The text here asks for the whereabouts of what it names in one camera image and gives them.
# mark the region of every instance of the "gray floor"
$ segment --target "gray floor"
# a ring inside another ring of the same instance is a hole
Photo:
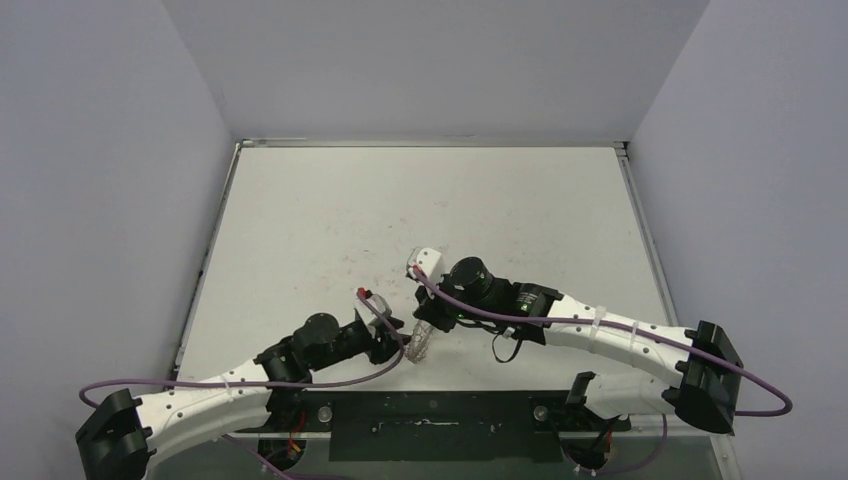
[[[609,467],[628,465],[649,455],[658,439],[621,437],[614,442],[614,458]],[[343,475],[351,480],[487,480],[533,478],[563,480],[591,478],[574,476],[569,463],[532,464],[519,459],[493,462],[328,462],[329,441],[313,440],[303,461],[292,473]],[[151,475],[151,480],[270,480],[260,463],[247,452],[227,442],[198,445],[166,460]],[[672,437],[665,451],[649,466],[630,474],[611,478],[626,479],[719,479],[715,454],[708,437]]]

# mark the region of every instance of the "bolt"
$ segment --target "bolt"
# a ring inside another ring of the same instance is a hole
[[[324,406],[318,409],[318,421],[321,423],[327,423],[333,418],[333,409],[330,407]]]
[[[539,405],[533,409],[533,418],[540,422],[544,422],[548,419],[548,409]]]

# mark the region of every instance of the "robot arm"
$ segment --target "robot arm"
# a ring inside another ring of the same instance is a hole
[[[490,322],[488,331],[518,341],[578,348],[634,367],[632,373],[619,375],[586,372],[575,380],[571,392],[582,393],[585,407],[601,418],[674,413],[701,430],[732,431],[740,376],[686,351],[636,335],[637,330],[647,331],[742,367],[733,345],[717,325],[702,321],[693,330],[639,322],[608,313],[604,307],[579,302],[552,288],[495,277],[476,257],[460,260],[445,274],[441,253],[431,248],[413,252],[407,273],[420,280],[418,273],[437,284],[439,295],[425,286],[419,287],[419,306],[414,316],[442,331],[448,332],[456,325],[468,326],[469,321]],[[581,321],[585,323],[492,319],[504,316],[584,319]]]
[[[367,301],[389,320],[392,329],[367,309],[362,314],[355,310],[355,320],[343,327],[333,316],[318,313],[256,358],[200,382],[215,384],[214,388],[135,397],[127,389],[112,393],[76,434],[86,477],[141,479],[165,459],[226,433],[284,426],[290,420],[286,415],[294,411],[296,395],[312,383],[311,371],[361,353],[373,364],[389,361],[400,349],[392,330],[403,322],[391,317],[381,296],[368,295]],[[400,340],[405,344],[409,337],[402,335]],[[290,382],[301,387],[269,388],[251,386],[251,382]]]

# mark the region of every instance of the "wall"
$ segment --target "wall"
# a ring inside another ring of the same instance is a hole
[[[747,478],[848,478],[846,22],[838,0],[713,0],[630,146],[682,321],[724,325],[796,402],[737,420]]]
[[[163,0],[239,137],[630,138],[707,0]]]
[[[231,153],[159,2],[0,3],[3,478],[82,478],[79,387],[166,374]]]

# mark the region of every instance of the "cable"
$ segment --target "cable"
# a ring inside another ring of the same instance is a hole
[[[532,323],[532,322],[549,322],[549,323],[566,323],[573,325],[592,325],[595,320],[588,318],[555,318],[555,317],[515,317],[512,315],[501,315],[498,313],[487,312],[485,310],[481,310],[479,308],[472,307],[471,305],[467,305],[465,303],[460,302],[459,300],[451,297],[439,290],[439,287],[431,282],[426,275],[421,271],[421,269],[415,265],[412,267],[412,272],[415,277],[421,282],[428,290],[433,292],[433,294],[438,295],[439,298],[448,302],[449,304],[461,308],[466,312],[473,313],[476,316],[488,318],[491,320],[498,320],[501,322],[523,322],[523,323]],[[630,332],[631,328],[629,326],[621,325],[615,322],[611,322],[609,320],[600,320],[600,326],[614,328],[616,330],[623,330],[626,332]],[[663,336],[653,334],[651,332],[647,332],[644,330],[635,330],[636,335],[640,337],[647,338],[649,340],[653,340],[655,342],[664,343],[666,345],[670,345],[672,347],[678,348],[680,350],[684,350],[689,352],[692,355],[701,357],[705,360],[708,360],[722,368],[725,368],[737,375],[747,378],[748,380],[754,382],[758,386],[762,387],[775,397],[779,398],[783,401],[783,407],[777,410],[739,410],[736,412],[737,417],[779,417],[781,415],[786,415],[790,411],[792,411],[792,400],[783,392],[777,389],[777,387],[771,385],[760,377],[754,375],[753,373],[745,370],[744,368],[738,367],[723,358],[716,357],[715,355],[711,355],[703,350],[699,350],[689,345],[684,345],[680,342],[676,342],[674,340],[667,339]]]
[[[524,343],[524,340],[516,341],[515,348],[512,349],[512,355],[510,355],[509,358],[507,358],[506,360],[501,360],[501,358],[498,357],[498,352],[495,351],[495,340],[497,340],[498,337],[500,337],[499,334],[492,337],[492,355],[495,356],[495,361],[498,363],[509,363],[515,360],[516,355],[518,355],[518,351],[521,350],[521,344]]]
[[[662,437],[660,437],[660,443],[657,445],[657,448],[655,448],[654,451],[651,452],[650,455],[648,455],[647,457],[642,459],[642,461],[634,463],[633,465],[625,465],[623,467],[616,467],[616,468],[604,468],[604,469],[601,469],[601,470],[591,470],[591,469],[582,467],[580,465],[577,465],[577,463],[574,460],[572,460],[572,458],[569,457],[567,453],[565,454],[565,458],[567,458],[571,463],[577,465],[577,467],[576,467],[577,471],[591,473],[592,476],[595,476],[595,475],[616,475],[616,474],[619,474],[619,473],[635,472],[636,470],[642,469],[642,468],[648,466],[648,464],[650,464],[654,460],[656,460],[657,457],[660,456],[660,453],[662,453],[663,449],[665,448],[665,444],[668,441],[668,419],[665,418],[665,415],[662,416],[662,419],[663,419],[663,433],[662,433]]]
[[[265,467],[267,467],[268,470],[271,470],[271,472],[274,475],[282,478],[283,480],[348,480],[347,477],[340,477],[338,475],[312,475],[312,474],[306,474],[306,473],[285,473],[282,470],[280,470],[279,468],[275,467],[274,464],[271,463],[271,461],[269,461],[268,459],[263,457],[261,454],[259,454],[259,452],[250,448],[250,445],[248,445],[247,442],[244,442],[242,440],[234,438],[230,435],[223,435],[221,438],[232,443],[233,445],[237,445],[237,446],[247,450],[248,453],[250,453],[251,455],[256,457],[257,460],[262,462],[262,465],[265,465]]]
[[[369,380],[373,380],[377,377],[385,375],[393,368],[397,367],[401,360],[403,360],[404,350],[406,347],[403,344],[403,338],[398,333],[397,329],[392,325],[388,318],[383,315],[380,311],[378,311],[374,306],[372,306],[368,300],[365,299],[365,296],[362,292],[356,292],[356,298],[362,302],[365,307],[371,311],[384,325],[389,329],[389,332],[392,334],[392,338],[394,338],[398,342],[398,354],[395,356],[395,359],[387,365],[382,370],[374,372],[370,375],[366,375],[361,378],[356,378],[353,380],[345,380],[341,382],[329,382],[329,383],[297,383],[297,382],[260,382],[260,381],[251,381],[251,382],[230,382],[230,383],[201,383],[201,382],[184,382],[179,380],[151,380],[144,378],[119,378],[115,380],[104,380],[102,382],[95,382],[90,385],[86,385],[81,388],[79,391],[79,399],[82,400],[82,403],[88,405],[91,408],[97,408],[97,403],[88,398],[87,393],[91,390],[95,390],[98,388],[105,387],[115,387],[115,386],[126,386],[126,385],[152,385],[159,387],[182,387],[182,388],[230,388],[230,387],[267,387],[267,388],[335,388],[335,387],[347,387],[350,385],[357,385],[360,383],[365,383]]]

